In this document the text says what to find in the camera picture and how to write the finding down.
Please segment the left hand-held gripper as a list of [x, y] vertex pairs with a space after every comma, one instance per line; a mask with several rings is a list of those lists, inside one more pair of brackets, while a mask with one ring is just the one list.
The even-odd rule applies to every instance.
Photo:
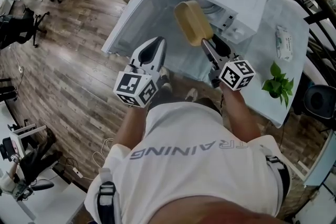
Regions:
[[158, 91], [159, 69], [166, 56], [166, 39], [158, 36], [145, 41], [120, 71], [113, 93], [126, 105], [146, 107]]

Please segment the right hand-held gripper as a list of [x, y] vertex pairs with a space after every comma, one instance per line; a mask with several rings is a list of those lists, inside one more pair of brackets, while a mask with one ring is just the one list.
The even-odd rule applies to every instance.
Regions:
[[208, 60], [212, 63], [217, 63], [208, 75], [213, 88], [219, 87], [221, 82], [233, 91], [246, 87], [256, 75], [251, 64], [242, 56], [235, 56], [232, 59], [220, 58], [218, 62], [218, 55], [230, 58], [231, 49], [216, 34], [213, 35], [212, 41], [215, 44], [215, 48], [205, 38], [201, 41], [201, 47]]

